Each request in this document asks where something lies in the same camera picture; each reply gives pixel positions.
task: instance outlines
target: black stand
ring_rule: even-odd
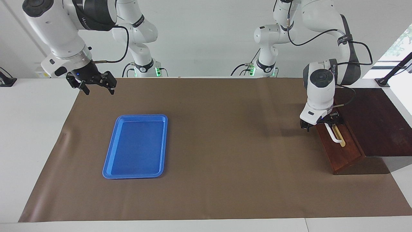
[[[376,83],[380,87],[390,87],[388,85],[388,81],[391,77],[393,77],[399,70],[401,70],[410,60],[412,60],[412,52],[403,59],[395,68],[392,69],[390,73],[388,73],[384,78],[381,79],[375,79]]]
[[[0,72],[0,87],[12,87],[17,78],[8,78],[2,72]]]

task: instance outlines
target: white handle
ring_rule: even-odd
[[[326,129],[328,130],[329,135],[330,135],[330,137],[332,138],[332,140],[333,140],[335,143],[341,143],[342,140],[339,140],[339,139],[337,139],[337,138],[335,137],[335,135],[334,135],[334,133],[333,133],[333,131],[332,131],[332,128],[331,128],[327,123],[325,123],[325,126],[326,126]]]

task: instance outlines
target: black band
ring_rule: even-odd
[[[275,62],[273,65],[271,65],[271,66],[267,66],[267,65],[262,64],[262,63],[259,61],[259,59],[258,59],[258,60],[256,61],[256,64],[257,64],[257,66],[258,66],[261,70],[263,70],[265,73],[270,73],[270,72],[273,70],[273,68],[275,67],[276,62]]]
[[[340,38],[337,40],[337,45],[339,46],[339,45],[341,45],[342,43],[345,45],[345,44],[348,43],[348,41],[353,41],[353,36],[352,36],[352,34],[344,35],[344,36],[340,37]]]
[[[134,23],[132,26],[133,26],[134,28],[136,28],[136,27],[142,25],[142,23],[143,23],[144,21],[145,21],[145,16],[142,15],[142,17],[140,17],[140,19],[139,19],[136,23]]]
[[[289,27],[289,30],[292,30],[294,24],[295,24],[295,21],[292,22],[292,25]],[[281,25],[281,28],[282,28],[283,31],[288,31],[288,29],[284,28],[282,25]]]
[[[140,66],[140,65],[136,64],[136,68],[138,68],[141,73],[147,73],[147,71],[149,71],[149,69],[151,67],[153,67],[154,64],[155,64],[155,62],[152,59],[152,61],[149,64],[145,65],[145,66]]]
[[[305,87],[305,89],[308,89],[309,66],[310,64],[306,65],[306,67],[303,69],[303,86]]]
[[[83,6],[82,0],[72,0],[72,2],[76,9],[77,17],[85,29],[89,31],[110,31],[115,26],[115,22],[111,20],[108,9],[93,7],[93,4],[97,4],[98,2],[92,1],[90,4],[86,4],[88,2],[85,2],[86,6]],[[104,15],[105,18],[103,21],[101,21],[102,15]]]
[[[349,30],[348,21],[346,20],[344,15],[341,14],[341,16],[342,16],[343,25],[345,27],[345,33],[347,35],[350,35],[351,31]],[[358,63],[359,59],[358,59],[358,56],[356,55],[355,47],[353,43],[349,43],[349,49],[351,51],[349,62]],[[357,64],[348,64],[344,77],[342,79],[341,85],[351,85],[355,83],[359,78],[361,78],[361,67]]]
[[[336,59],[330,59],[329,60],[330,64],[330,71],[332,72],[333,76],[335,77],[335,84],[337,84],[337,60]]]

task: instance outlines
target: brown paper mat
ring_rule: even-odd
[[[412,215],[391,175],[331,174],[301,79],[118,81],[79,94],[20,222]],[[124,114],[168,116],[160,178],[102,176]]]

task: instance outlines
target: black cable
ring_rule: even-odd
[[[240,65],[238,65],[234,70],[233,70],[233,72],[232,72],[232,74],[230,74],[231,76],[233,76],[233,74],[236,72],[236,70],[238,70],[240,67],[242,67],[242,66],[247,66],[246,64],[240,64]]]
[[[126,72],[126,77],[129,77],[129,71],[134,71],[134,69],[129,69],[129,70],[127,70],[127,72]]]
[[[275,68],[275,71],[276,70],[278,70],[278,72],[276,73],[276,78],[278,77],[278,75],[279,75],[279,68]]]
[[[406,67],[402,72],[399,72],[399,73],[397,73],[397,74],[394,74],[394,76],[403,73],[404,71],[406,71],[406,70],[407,70],[408,68],[410,68],[411,66],[412,66],[412,63],[411,63],[408,67]]]
[[[128,63],[125,67],[124,67],[124,69],[123,69],[123,73],[122,73],[122,77],[124,77],[124,73],[126,72],[126,69],[127,69],[127,67],[129,67],[131,64],[130,63]]]
[[[124,30],[126,30],[126,33],[127,33],[127,43],[126,43],[126,51],[124,52],[123,57],[122,57],[120,60],[117,60],[117,61],[107,61],[107,60],[93,61],[94,64],[103,64],[103,63],[111,63],[111,64],[113,64],[113,63],[119,63],[119,62],[121,62],[122,60],[124,60],[124,58],[126,57],[127,51],[129,50],[129,42],[130,42],[129,31],[128,31],[128,29],[127,29],[126,27],[124,27],[124,26],[119,26],[119,25],[116,25],[116,26],[114,26],[113,28],[123,28]]]
[[[292,2],[290,2],[290,6],[289,6],[289,11],[288,11],[288,18],[290,19],[290,10],[292,9]],[[312,39],[310,39],[310,40],[308,40],[308,41],[306,41],[306,42],[304,42],[304,43],[301,43],[301,44],[296,44],[296,43],[294,43],[293,41],[292,41],[292,39],[290,38],[290,25],[288,26],[288,38],[289,38],[289,41],[293,44],[293,45],[295,45],[295,46],[303,46],[303,45],[305,45],[305,44],[307,44],[307,43],[310,43],[310,42],[312,42],[313,40],[315,40],[316,38],[318,38],[319,36],[321,36],[321,35],[323,35],[323,34],[326,34],[326,33],[328,33],[328,32],[331,32],[331,31],[339,31],[338,29],[330,29],[330,30],[327,30],[327,31],[324,31],[324,32],[322,32],[322,33],[320,33],[320,34],[318,34],[317,36],[315,36],[315,37],[313,37]]]
[[[354,100],[355,97],[356,97],[356,91],[355,91],[354,89],[349,88],[349,87],[344,86],[344,85],[338,85],[338,84],[337,84],[337,86],[342,87],[342,88],[345,88],[345,89],[352,90],[352,91],[353,91],[353,96],[352,96],[352,98],[351,98],[347,103],[333,106],[333,108],[344,107],[344,106],[350,104],[351,102],[353,102],[353,100]]]
[[[167,72],[167,69],[165,69],[165,68],[159,68],[159,70],[164,70],[164,71],[166,71],[166,75],[167,75],[167,77],[169,77],[169,73]]]
[[[250,69],[245,69],[245,70],[243,70],[242,72],[240,72],[239,76],[241,76],[242,73],[245,72],[245,73],[243,74],[243,76],[244,76],[244,75],[246,75],[246,73],[249,72],[249,71],[250,71]]]
[[[253,57],[251,63],[253,63],[253,60],[258,56],[259,52],[260,52],[260,48],[257,50],[257,52],[256,52],[255,56]]]
[[[276,4],[278,3],[278,0],[275,1],[275,5],[273,6],[273,12],[275,12]]]
[[[8,71],[6,71],[4,68],[0,67],[0,69],[6,72],[10,76],[10,78],[13,78],[13,76]]]
[[[357,42],[357,41],[348,41],[348,42],[349,42],[349,43],[361,44],[361,45],[365,46],[366,50],[368,50],[368,53],[369,53],[370,63],[342,62],[342,63],[338,63],[337,65],[341,65],[341,64],[373,65],[372,53],[370,52],[370,49],[369,49],[369,47],[368,47],[366,44],[364,44],[363,42]]]

